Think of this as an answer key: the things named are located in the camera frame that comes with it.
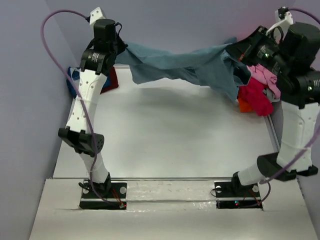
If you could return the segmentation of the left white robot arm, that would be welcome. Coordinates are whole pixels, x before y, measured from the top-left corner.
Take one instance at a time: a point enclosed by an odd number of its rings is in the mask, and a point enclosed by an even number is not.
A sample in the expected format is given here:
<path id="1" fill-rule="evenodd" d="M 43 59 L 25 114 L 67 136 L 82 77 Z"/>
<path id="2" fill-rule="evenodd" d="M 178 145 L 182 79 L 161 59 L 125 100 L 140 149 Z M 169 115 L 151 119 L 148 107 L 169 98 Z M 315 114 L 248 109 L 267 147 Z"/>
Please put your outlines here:
<path id="1" fill-rule="evenodd" d="M 93 24 L 94 38 L 83 52 L 80 61 L 79 84 L 71 116 L 58 136 L 83 160 L 89 183 L 81 187 L 102 199 L 110 194 L 111 177 L 106 169 L 101 150 L 105 138 L 95 133 L 93 122 L 98 100 L 118 54 L 127 44 L 119 37 L 119 23 L 111 19 L 98 19 Z"/>

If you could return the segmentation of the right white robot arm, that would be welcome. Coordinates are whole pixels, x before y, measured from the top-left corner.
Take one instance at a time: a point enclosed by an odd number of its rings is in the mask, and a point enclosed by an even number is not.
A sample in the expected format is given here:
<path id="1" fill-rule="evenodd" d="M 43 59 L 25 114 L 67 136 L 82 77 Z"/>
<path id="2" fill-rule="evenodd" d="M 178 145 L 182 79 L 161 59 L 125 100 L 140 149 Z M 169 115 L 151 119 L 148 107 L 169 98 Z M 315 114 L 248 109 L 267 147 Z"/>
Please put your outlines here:
<path id="1" fill-rule="evenodd" d="M 320 48 L 320 31 L 311 24 L 277 23 L 258 27 L 226 51 L 246 66 L 261 65 L 277 77 L 283 113 L 279 152 L 261 155 L 252 166 L 233 174 L 230 190 L 242 196 L 249 187 L 273 179 L 286 182 L 314 176 L 311 146 L 320 134 L 320 73 L 312 68 Z"/>

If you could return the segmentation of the grey-blue t shirt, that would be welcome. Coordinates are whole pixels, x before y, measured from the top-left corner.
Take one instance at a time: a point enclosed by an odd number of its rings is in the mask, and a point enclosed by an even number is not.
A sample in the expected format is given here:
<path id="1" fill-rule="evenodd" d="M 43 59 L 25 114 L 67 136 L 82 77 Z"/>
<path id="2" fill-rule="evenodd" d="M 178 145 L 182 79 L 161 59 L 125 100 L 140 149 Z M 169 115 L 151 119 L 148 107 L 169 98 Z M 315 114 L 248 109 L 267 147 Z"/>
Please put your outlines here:
<path id="1" fill-rule="evenodd" d="M 115 63 L 129 66 L 136 84 L 164 78 L 180 79 L 223 92 L 234 101 L 239 87 L 249 83 L 251 72 L 246 65 L 230 56 L 225 48 L 223 44 L 189 53 L 172 53 L 129 43 L 125 51 L 116 57 Z"/>

